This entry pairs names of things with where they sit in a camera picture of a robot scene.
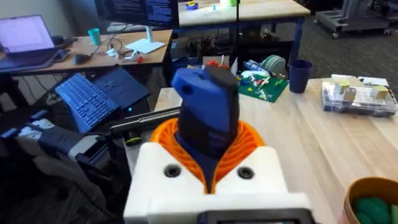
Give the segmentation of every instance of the computer monitor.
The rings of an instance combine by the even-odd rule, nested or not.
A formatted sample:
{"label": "computer monitor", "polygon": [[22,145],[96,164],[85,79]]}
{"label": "computer monitor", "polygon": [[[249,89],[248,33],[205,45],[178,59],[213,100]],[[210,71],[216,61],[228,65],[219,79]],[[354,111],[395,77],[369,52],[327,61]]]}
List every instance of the computer monitor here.
{"label": "computer monitor", "polygon": [[144,26],[178,28],[176,0],[95,0],[100,19]]}

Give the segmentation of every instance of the white device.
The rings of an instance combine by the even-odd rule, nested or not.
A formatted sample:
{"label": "white device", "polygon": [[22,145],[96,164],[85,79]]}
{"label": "white device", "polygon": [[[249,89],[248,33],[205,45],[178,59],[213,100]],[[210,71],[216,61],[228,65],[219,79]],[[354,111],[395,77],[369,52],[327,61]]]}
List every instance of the white device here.
{"label": "white device", "polygon": [[[178,176],[165,175],[170,166],[180,169]],[[251,179],[238,175],[243,167],[253,171]],[[157,142],[147,142],[139,151],[124,220],[126,223],[194,224],[206,211],[229,212],[231,216],[240,212],[242,217],[245,211],[248,214],[273,209],[311,209],[304,193],[288,192],[275,149],[258,147],[217,183],[215,194],[206,194],[203,183],[166,149]]]}

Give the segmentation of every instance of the small box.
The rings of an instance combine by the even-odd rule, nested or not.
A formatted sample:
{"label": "small box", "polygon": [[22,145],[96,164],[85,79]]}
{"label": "small box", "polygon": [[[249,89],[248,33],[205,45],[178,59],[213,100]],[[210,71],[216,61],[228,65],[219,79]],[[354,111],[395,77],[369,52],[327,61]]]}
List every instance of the small box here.
{"label": "small box", "polygon": [[343,94],[349,87],[349,81],[345,78],[334,78],[333,81],[336,83],[335,93]]}
{"label": "small box", "polygon": [[355,89],[355,88],[348,87],[348,88],[346,88],[346,90],[344,91],[344,98],[343,98],[343,100],[344,100],[344,101],[347,101],[347,102],[353,102],[354,99],[355,99],[355,96],[356,96],[356,89]]}
{"label": "small box", "polygon": [[388,94],[388,89],[385,86],[374,86],[371,91],[371,97],[375,100],[385,100]]}

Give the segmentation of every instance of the wooden table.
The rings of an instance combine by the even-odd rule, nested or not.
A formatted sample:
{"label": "wooden table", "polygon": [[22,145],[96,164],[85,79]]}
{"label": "wooden table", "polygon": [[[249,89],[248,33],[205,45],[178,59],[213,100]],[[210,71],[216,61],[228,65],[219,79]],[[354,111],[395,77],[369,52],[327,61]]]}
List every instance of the wooden table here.
{"label": "wooden table", "polygon": [[[186,10],[186,2],[178,3],[180,27],[174,32],[187,32],[190,30],[235,28],[236,7],[222,8],[220,0],[196,0],[199,3],[197,10]],[[299,55],[304,17],[310,11],[293,0],[241,0],[239,5],[239,26],[261,26],[272,24],[275,32],[276,24],[295,23],[295,34],[290,60],[297,59]],[[109,32],[115,32],[124,26],[110,26]]]}
{"label": "wooden table", "polygon": [[[193,26],[235,23],[236,7],[223,8],[220,0],[196,0],[197,10],[187,10],[186,2],[178,4],[180,29]],[[310,15],[310,11],[293,0],[241,0],[239,21],[265,21]]]}
{"label": "wooden table", "polygon": [[[106,54],[106,47],[108,45],[109,38],[112,35],[102,35],[102,40],[104,41],[102,46],[98,49],[97,53],[92,56],[91,60],[82,64],[82,65],[74,65],[73,64],[73,56],[75,54],[85,54],[90,55],[93,53],[97,46],[94,45],[90,39],[90,37],[79,37],[78,41],[73,43],[73,46],[69,47],[70,50],[68,58],[60,63],[55,63],[49,68],[41,68],[36,70],[26,70],[21,72],[12,73],[11,76],[25,76],[25,75],[43,75],[43,74],[54,74],[54,73],[70,73],[70,72],[80,72],[87,70],[102,70],[106,67],[112,67],[114,65],[121,65],[123,67],[131,67],[137,65],[162,65],[165,62],[165,59],[168,56],[168,52],[170,50],[170,40],[172,36],[172,30],[160,30],[154,31],[153,38],[156,42],[163,42],[165,45],[149,54],[143,54],[142,57],[144,61],[142,63],[137,63],[133,61],[123,62],[123,59],[116,60],[114,57],[109,57]],[[136,33],[128,33],[128,34],[119,34],[116,36],[123,43],[122,51],[125,52],[129,49],[124,46],[139,40],[141,38],[146,38],[146,32],[136,32]],[[114,48],[120,48],[120,43],[117,40],[112,42],[114,44]]]}
{"label": "wooden table", "polygon": [[[354,180],[398,179],[398,117],[324,112],[321,83],[310,80],[302,95],[287,87],[275,103],[240,95],[240,119],[277,150],[289,191],[307,193],[317,222],[334,224]],[[155,110],[180,103],[173,88],[164,88]]]}

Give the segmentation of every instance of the laptop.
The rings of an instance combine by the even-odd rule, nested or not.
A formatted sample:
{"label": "laptop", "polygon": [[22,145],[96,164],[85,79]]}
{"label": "laptop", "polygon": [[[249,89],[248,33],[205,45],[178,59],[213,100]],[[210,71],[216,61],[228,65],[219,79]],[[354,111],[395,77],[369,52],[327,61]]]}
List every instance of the laptop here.
{"label": "laptop", "polygon": [[49,67],[58,53],[40,15],[0,19],[0,45],[0,73]]}

